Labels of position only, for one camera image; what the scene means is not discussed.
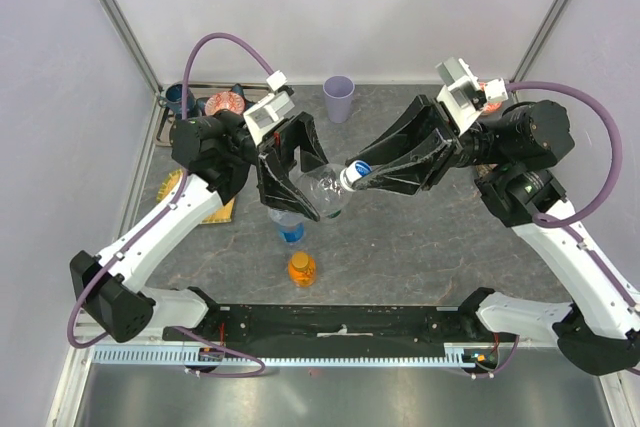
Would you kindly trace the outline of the clear plastic bottle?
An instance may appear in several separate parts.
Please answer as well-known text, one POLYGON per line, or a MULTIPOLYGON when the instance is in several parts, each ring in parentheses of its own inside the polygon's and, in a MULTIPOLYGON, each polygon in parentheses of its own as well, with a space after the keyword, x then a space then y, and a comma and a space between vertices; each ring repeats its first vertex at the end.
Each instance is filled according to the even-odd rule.
POLYGON ((309 200, 322 219, 329 207, 344 208, 350 202, 353 192, 345 190, 339 180, 343 169, 337 164, 327 164, 301 174, 294 185, 309 200))

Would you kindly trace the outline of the blue white bottle cap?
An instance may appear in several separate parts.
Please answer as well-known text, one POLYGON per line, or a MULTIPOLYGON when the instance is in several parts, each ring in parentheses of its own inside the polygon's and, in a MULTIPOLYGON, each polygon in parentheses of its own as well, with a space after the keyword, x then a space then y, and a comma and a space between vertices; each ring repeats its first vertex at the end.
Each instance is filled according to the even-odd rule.
POLYGON ((368 163, 362 160, 355 160, 341 170, 339 180, 345 190, 354 192, 355 183, 368 176, 371 172, 372 169, 368 163))

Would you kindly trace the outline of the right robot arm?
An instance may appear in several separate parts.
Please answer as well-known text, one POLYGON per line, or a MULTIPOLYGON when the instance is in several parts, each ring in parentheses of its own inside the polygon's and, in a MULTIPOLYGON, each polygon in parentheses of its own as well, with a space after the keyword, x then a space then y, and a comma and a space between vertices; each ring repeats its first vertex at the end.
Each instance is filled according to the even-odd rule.
POLYGON ((370 172, 355 186, 412 195, 432 188, 453 168, 488 165, 475 181, 482 202, 544 260, 570 298, 542 303, 480 288, 460 305, 460 333, 473 341, 492 332, 552 343, 595 376, 634 373, 638 293, 580 221, 553 226, 575 213, 553 174, 573 146, 567 111, 553 101, 518 103, 483 122, 475 102, 421 95, 359 152, 370 172))

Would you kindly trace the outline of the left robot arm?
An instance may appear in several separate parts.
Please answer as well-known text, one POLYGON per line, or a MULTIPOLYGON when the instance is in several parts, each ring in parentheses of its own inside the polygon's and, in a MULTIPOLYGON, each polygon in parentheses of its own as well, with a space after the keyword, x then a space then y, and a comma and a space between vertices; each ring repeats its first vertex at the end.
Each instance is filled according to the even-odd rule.
POLYGON ((97 254, 80 251, 70 262, 76 303, 67 338, 88 348, 74 329, 80 312, 102 328, 100 339, 128 342, 144 330, 185 329, 208 340, 219 329, 212 300, 195 288, 146 287, 161 261, 209 215, 225 207, 244 188, 249 172, 258 174, 263 205, 317 221, 319 211, 289 177, 295 165, 308 172, 327 164, 313 117, 302 112, 271 124, 257 136, 248 116, 223 110, 213 116, 181 120, 172 133, 172 157, 184 171, 177 186, 138 224, 97 254))

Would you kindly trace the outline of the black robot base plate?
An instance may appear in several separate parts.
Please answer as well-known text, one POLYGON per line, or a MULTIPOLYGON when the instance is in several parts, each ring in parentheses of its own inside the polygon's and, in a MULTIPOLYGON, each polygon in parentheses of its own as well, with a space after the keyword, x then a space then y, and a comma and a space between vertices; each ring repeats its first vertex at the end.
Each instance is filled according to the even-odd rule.
POLYGON ((493 345, 494 334, 463 306, 218 304, 193 332, 259 358, 435 357, 444 345, 493 345))

